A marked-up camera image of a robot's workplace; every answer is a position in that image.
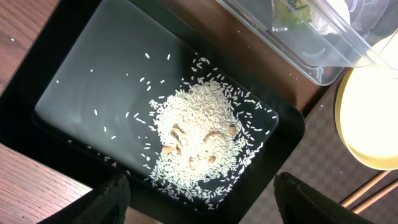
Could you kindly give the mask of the pile of rice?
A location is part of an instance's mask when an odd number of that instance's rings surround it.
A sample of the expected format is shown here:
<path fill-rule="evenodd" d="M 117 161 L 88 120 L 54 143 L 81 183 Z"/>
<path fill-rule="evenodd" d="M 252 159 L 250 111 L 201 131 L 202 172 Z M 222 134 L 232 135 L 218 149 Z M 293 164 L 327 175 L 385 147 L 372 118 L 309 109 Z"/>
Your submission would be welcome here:
<path fill-rule="evenodd" d="M 54 84 L 63 100 L 76 94 L 83 104 L 75 136 L 113 167 L 132 160 L 144 180 L 175 200 L 218 208 L 264 147 L 278 122 L 277 113 L 234 84 L 207 58 L 195 56 L 188 73 L 165 68 L 144 70 L 133 82 L 131 107 L 106 121 L 108 109 L 94 101 L 108 86 L 95 87 L 100 72 L 61 68 Z"/>

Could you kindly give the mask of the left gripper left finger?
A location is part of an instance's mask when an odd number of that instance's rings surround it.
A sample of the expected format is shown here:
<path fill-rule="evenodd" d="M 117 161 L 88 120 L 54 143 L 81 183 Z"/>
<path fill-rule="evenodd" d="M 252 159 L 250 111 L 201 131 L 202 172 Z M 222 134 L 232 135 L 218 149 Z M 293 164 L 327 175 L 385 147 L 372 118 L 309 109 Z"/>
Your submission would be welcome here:
<path fill-rule="evenodd" d="M 123 224 L 130 201 L 129 181 L 118 174 L 40 224 Z"/>

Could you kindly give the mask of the yellow plate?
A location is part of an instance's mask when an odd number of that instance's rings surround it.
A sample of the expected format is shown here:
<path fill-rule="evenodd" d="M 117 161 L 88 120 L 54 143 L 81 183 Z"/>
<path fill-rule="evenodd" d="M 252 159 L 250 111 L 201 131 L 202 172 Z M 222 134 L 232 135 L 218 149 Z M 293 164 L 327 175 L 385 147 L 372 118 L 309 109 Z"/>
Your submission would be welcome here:
<path fill-rule="evenodd" d="M 397 34 L 374 45 L 381 59 L 346 74 L 335 97 L 343 144 L 362 164 L 397 169 Z"/>

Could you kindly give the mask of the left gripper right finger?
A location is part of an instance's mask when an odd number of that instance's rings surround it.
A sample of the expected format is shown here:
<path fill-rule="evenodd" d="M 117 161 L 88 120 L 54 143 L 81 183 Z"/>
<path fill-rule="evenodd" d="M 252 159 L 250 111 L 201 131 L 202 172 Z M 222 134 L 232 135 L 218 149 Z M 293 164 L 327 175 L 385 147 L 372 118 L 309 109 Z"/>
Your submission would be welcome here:
<path fill-rule="evenodd" d="M 372 224 L 288 172 L 277 174 L 273 186 L 284 224 Z"/>

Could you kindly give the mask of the white tissue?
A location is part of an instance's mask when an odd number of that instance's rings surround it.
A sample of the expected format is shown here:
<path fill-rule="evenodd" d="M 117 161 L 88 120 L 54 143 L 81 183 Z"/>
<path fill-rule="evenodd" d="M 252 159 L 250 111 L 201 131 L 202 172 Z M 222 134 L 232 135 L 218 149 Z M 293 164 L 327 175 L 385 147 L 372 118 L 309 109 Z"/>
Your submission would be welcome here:
<path fill-rule="evenodd" d="M 341 20 L 350 25 L 350 14 L 344 0 L 313 1 L 310 3 L 310 25 L 321 35 L 344 31 Z"/>

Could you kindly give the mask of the wooden chopstick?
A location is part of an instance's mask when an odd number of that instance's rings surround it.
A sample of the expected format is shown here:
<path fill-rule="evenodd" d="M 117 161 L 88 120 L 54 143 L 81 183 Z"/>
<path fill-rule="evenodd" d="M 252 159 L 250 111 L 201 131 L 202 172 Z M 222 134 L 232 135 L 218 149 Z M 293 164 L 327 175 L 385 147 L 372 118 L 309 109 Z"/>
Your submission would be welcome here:
<path fill-rule="evenodd" d="M 364 193 L 366 193 L 369 189 L 371 189 L 374 185 L 376 185 L 379 181 L 381 181 L 384 177 L 389 174 L 389 170 L 380 171 L 370 180 L 368 180 L 365 184 L 363 184 L 359 189 L 355 190 L 351 195 L 345 198 L 340 205 L 343 207 L 347 207 L 351 205 L 355 200 L 359 199 Z"/>
<path fill-rule="evenodd" d="M 390 191 L 394 190 L 397 187 L 397 180 L 395 182 L 390 183 L 389 185 L 385 186 L 380 191 L 376 192 L 371 197 L 367 198 L 366 200 L 362 201 L 360 204 L 355 206 L 351 211 L 355 214 L 359 214 L 369 206 L 377 202 L 379 199 L 383 198 L 383 196 L 387 195 Z"/>

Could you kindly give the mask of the green orange snack wrapper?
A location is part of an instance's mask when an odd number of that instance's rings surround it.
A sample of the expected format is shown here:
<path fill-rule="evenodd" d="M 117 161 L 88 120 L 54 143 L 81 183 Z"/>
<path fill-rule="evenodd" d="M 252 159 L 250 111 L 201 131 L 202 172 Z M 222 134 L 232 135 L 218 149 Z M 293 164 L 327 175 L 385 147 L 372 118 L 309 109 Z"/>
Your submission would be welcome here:
<path fill-rule="evenodd" d="M 298 29 L 312 22 L 307 0 L 273 0 L 272 13 L 274 32 Z"/>

